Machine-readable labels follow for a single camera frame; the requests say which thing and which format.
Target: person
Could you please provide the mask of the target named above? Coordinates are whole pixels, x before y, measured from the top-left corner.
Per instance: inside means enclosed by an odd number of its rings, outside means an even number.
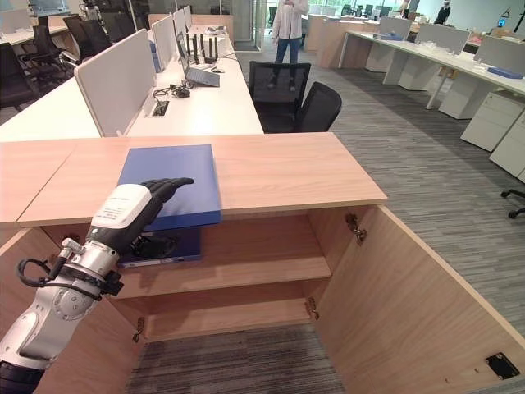
[[[450,0],[445,0],[440,11],[437,13],[437,18],[434,21],[434,25],[444,25],[446,20],[449,19],[450,15]]]
[[[403,0],[403,4],[401,4],[401,8],[399,9],[399,12],[401,12],[401,16],[404,19],[409,18],[409,7],[410,7],[410,0]]]
[[[290,63],[297,63],[299,46],[303,31],[301,28],[301,15],[308,14],[308,0],[279,0],[276,17],[273,20],[272,40],[277,45],[275,63],[281,64],[285,58],[286,49],[290,46]],[[268,84],[272,89],[277,83],[278,73]],[[290,91],[295,92],[295,73],[290,70]]]

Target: wooden countertop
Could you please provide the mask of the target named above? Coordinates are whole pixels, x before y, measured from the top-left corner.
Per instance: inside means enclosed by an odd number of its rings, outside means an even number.
[[[72,140],[0,144],[0,228],[15,226],[74,147]]]
[[[128,150],[148,146],[211,144],[225,215],[386,200],[332,133],[125,137],[72,143],[73,153],[18,219],[21,226],[90,222],[116,186]]]

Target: laptop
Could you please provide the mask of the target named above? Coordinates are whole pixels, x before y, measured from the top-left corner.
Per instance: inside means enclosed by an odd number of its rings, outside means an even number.
[[[214,72],[199,70],[189,66],[189,57],[186,52],[186,46],[184,42],[184,36],[182,34],[177,35],[177,47],[179,49],[179,58],[182,63],[182,70],[184,71],[185,78],[192,82],[219,87],[221,85],[221,76]]]

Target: jeans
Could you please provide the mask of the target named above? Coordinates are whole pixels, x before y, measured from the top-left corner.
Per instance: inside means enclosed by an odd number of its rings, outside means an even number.
[[[279,39],[277,43],[277,57],[276,63],[281,64],[285,58],[286,47],[290,46],[290,63],[297,63],[299,57],[299,46],[301,39]],[[278,71],[274,71],[275,76],[278,76]],[[290,78],[295,78],[295,69],[290,70]]]

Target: white shirt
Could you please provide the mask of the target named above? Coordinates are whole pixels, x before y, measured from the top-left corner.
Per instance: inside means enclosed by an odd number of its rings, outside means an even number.
[[[299,39],[303,35],[301,15],[308,14],[308,0],[291,0],[293,6],[286,6],[279,0],[276,17],[273,20],[272,38]]]

